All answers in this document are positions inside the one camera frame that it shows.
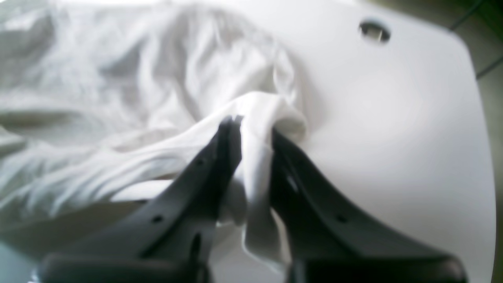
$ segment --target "crumpled white cloth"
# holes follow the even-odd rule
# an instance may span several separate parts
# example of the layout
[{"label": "crumpled white cloth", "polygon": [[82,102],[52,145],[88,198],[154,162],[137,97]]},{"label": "crumpled white cloth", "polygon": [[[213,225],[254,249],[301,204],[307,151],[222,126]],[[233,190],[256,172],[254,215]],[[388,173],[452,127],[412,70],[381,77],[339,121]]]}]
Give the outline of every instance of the crumpled white cloth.
[{"label": "crumpled white cloth", "polygon": [[200,6],[1,3],[0,229],[155,197],[227,115],[244,116],[242,162],[222,211],[280,262],[270,133],[299,139],[306,122],[276,41]]}]

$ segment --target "white table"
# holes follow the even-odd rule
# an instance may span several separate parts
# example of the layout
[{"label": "white table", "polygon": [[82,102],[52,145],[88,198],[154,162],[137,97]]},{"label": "white table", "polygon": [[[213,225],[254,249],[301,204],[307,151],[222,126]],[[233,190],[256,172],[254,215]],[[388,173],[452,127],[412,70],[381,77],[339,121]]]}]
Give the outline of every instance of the white table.
[{"label": "white table", "polygon": [[[311,123],[302,147],[334,185],[383,222],[459,256],[470,282],[490,283],[492,164],[470,56],[458,37],[350,1],[204,2],[245,15],[290,51]],[[358,31],[364,19],[384,24],[390,41],[364,40]],[[52,248],[64,241],[52,239],[54,231],[45,233],[44,225],[60,231],[58,237],[72,234],[70,239],[79,232],[67,228],[89,219],[70,217],[18,233],[38,231],[41,244]],[[243,255],[239,230],[217,234],[217,283],[281,282],[280,274]],[[21,283],[36,264],[33,254],[22,252],[29,250],[23,241],[36,237],[8,238],[0,246],[0,281]]]}]

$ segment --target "screw hole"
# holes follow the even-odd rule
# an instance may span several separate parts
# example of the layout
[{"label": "screw hole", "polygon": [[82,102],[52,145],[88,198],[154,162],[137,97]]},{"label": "screw hole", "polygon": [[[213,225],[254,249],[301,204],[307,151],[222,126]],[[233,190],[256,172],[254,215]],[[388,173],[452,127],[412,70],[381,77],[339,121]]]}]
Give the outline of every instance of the screw hole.
[{"label": "screw hole", "polygon": [[341,222],[341,223],[347,223],[347,222],[348,222],[348,219],[347,219],[347,218],[345,218],[345,217],[344,217],[344,216],[342,216],[342,215],[337,215],[337,216],[336,216],[336,219],[337,219],[337,221],[339,221],[339,222]]},{"label": "screw hole", "polygon": [[159,223],[162,221],[162,216],[161,215],[156,215],[154,218],[152,218],[152,223]]},{"label": "screw hole", "polygon": [[388,42],[391,37],[391,33],[385,27],[376,22],[362,22],[359,29],[364,37],[380,43]]}]

